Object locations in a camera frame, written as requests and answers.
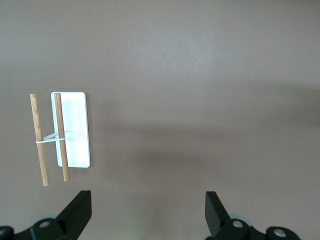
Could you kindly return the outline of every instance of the wooden dowel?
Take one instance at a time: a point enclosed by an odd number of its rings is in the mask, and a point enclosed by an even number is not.
[[[62,113],[62,104],[61,104],[61,94],[55,93],[54,94],[54,102],[55,102],[55,112],[56,112],[56,119],[58,123],[58,133],[59,138],[65,138],[65,127],[64,127],[64,118]],[[62,159],[62,171],[63,171],[63,180],[65,182],[70,180],[69,174],[69,166],[68,166],[68,158],[67,158],[67,148],[66,148],[66,141],[60,140],[60,150],[61,150],[61,159]]]
[[[38,95],[37,94],[30,94],[30,101],[31,101],[31,108],[32,108],[35,139],[37,142],[40,142],[40,141],[43,141],[44,139],[43,139],[43,135],[42,135],[42,126],[41,126],[41,120],[40,120]],[[48,186],[50,184],[50,181],[49,181],[49,173],[48,173],[48,165],[47,165],[47,160],[46,160],[45,146],[43,143],[37,143],[36,145],[37,145],[37,149],[38,149],[43,186]]]

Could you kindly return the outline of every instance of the gray surface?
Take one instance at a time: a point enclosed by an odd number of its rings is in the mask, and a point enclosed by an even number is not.
[[[318,240],[319,1],[0,1],[0,225],[92,190],[80,239],[203,240],[205,191]],[[92,166],[63,182],[50,93],[88,96]]]

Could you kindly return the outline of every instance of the screw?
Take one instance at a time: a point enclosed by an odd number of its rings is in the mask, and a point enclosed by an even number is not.
[[[281,238],[284,238],[287,236],[286,233],[279,228],[275,229],[273,232],[275,235],[277,235],[278,237],[281,237]]]
[[[243,223],[238,220],[233,221],[232,224],[233,224],[233,226],[235,226],[238,229],[241,229],[244,226]]]

